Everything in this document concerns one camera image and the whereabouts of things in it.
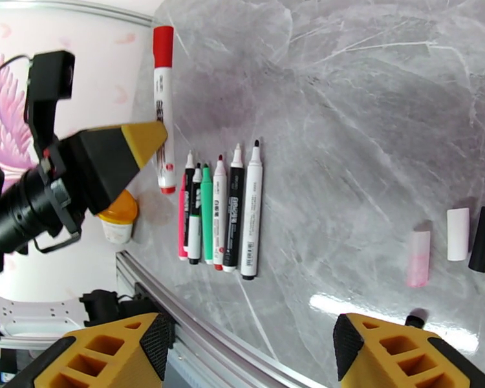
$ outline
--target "robotic arm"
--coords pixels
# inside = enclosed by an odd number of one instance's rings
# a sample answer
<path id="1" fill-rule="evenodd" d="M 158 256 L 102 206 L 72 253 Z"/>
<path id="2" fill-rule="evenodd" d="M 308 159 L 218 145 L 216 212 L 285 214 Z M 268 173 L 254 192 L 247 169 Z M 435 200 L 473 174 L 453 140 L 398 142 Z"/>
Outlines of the robotic arm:
<path id="1" fill-rule="evenodd" d="M 72 96 L 75 57 L 70 52 L 37 54 L 28 73 L 24 119 L 39 164 L 1 194 L 0 272 L 4 253 L 27 254 L 27 244 L 49 253 L 78 241 L 85 212 L 97 214 L 119 196 L 165 142 L 162 122 L 114 125 L 80 131 L 58 140 L 54 119 L 59 100 Z M 57 236 L 65 227 L 70 237 L 40 248 L 43 232 Z"/>

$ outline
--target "red marker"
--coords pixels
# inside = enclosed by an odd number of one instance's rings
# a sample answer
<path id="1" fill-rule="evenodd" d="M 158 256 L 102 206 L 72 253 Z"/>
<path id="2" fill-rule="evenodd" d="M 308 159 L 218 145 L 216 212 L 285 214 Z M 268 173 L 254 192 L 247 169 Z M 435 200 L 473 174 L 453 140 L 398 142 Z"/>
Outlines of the red marker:
<path id="1" fill-rule="evenodd" d="M 182 177 L 182 187 L 180 189 L 180 204 L 178 213 L 178 256 L 180 260 L 187 261 L 188 255 L 183 249 L 185 243 L 185 174 Z"/>
<path id="2" fill-rule="evenodd" d="M 163 26 L 153 31 L 153 55 L 155 57 L 154 92 L 156 120 L 164 123 L 167 140 L 158 150 L 158 185 L 163 194 L 176 191 L 174 124 L 172 106 L 172 67 L 173 67 L 174 28 Z"/>

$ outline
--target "plastic container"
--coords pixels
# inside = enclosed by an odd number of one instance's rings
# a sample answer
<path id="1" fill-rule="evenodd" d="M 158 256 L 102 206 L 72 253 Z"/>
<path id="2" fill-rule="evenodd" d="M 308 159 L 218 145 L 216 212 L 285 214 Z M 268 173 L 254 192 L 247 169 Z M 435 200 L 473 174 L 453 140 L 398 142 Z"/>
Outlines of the plastic container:
<path id="1" fill-rule="evenodd" d="M 106 239 L 112 243 L 127 243 L 133 232 L 133 223 L 138 215 L 138 204 L 127 190 L 123 190 L 118 198 L 97 216 L 102 221 Z"/>

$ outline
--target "marker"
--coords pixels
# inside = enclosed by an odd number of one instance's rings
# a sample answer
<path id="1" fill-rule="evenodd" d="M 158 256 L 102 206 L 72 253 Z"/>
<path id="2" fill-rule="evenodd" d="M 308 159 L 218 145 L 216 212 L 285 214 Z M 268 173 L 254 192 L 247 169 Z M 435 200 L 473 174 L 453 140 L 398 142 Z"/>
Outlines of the marker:
<path id="1" fill-rule="evenodd" d="M 194 166 L 194 159 L 192 157 L 192 151 L 189 151 L 187 155 L 187 164 L 185 165 L 185 242 L 183 249 L 185 251 L 189 248 L 189 216 L 192 208 L 193 199 L 192 196 L 192 178 L 194 177 L 194 172 L 196 167 Z"/>
<path id="2" fill-rule="evenodd" d="M 230 164 L 230 189 L 228 191 L 228 220 L 226 222 L 226 249 L 222 269 L 233 272 L 239 261 L 239 242 L 241 240 L 241 204 L 244 192 L 244 166 L 241 160 L 241 146 L 237 144 Z"/>
<path id="3" fill-rule="evenodd" d="M 181 261 L 187 260 L 187 252 L 183 249 L 185 241 L 185 174 L 182 177 L 182 187 L 180 188 L 180 204 L 178 213 L 178 257 Z"/>
<path id="4" fill-rule="evenodd" d="M 189 217 L 189 264 L 198 265 L 201 258 L 201 164 L 198 163 L 192 179 L 193 201 Z"/>
<path id="5" fill-rule="evenodd" d="M 263 196 L 263 164 L 259 140 L 255 141 L 252 159 L 246 172 L 244 197 L 244 225 L 242 229 L 241 275 L 244 280 L 253 280 L 257 275 L 259 256 L 259 227 L 261 224 L 261 201 Z"/>
<path id="6" fill-rule="evenodd" d="M 203 181 L 201 182 L 201 221 L 203 223 L 203 256 L 205 262 L 213 264 L 212 255 L 212 194 L 213 185 L 210 168 L 203 166 Z"/>
<path id="7" fill-rule="evenodd" d="M 172 105 L 172 67 L 173 67 L 174 28 L 162 26 L 153 31 L 153 55 L 155 72 L 153 75 L 155 92 L 156 120 L 164 123 L 167 140 L 156 154 L 158 186 L 163 194 L 176 191 L 174 159 L 174 123 Z"/>
<path id="8" fill-rule="evenodd" d="M 216 270 L 222 270 L 222 259 L 224 254 L 226 236 L 226 170 L 222 155 L 219 155 L 214 171 L 213 183 L 213 260 Z"/>

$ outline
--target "pink feather pattern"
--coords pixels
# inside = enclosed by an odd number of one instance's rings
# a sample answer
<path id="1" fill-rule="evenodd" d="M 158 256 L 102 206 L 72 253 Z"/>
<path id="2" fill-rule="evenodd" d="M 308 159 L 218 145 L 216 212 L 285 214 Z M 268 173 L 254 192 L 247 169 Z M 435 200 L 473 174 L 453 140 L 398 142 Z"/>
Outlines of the pink feather pattern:
<path id="1" fill-rule="evenodd" d="M 4 61 L 0 54 L 0 65 Z M 23 121 L 24 106 L 25 92 L 18 92 L 18 80 L 5 67 L 0 71 L 0 167 L 5 173 L 4 190 L 34 166 L 28 153 L 32 135 Z"/>

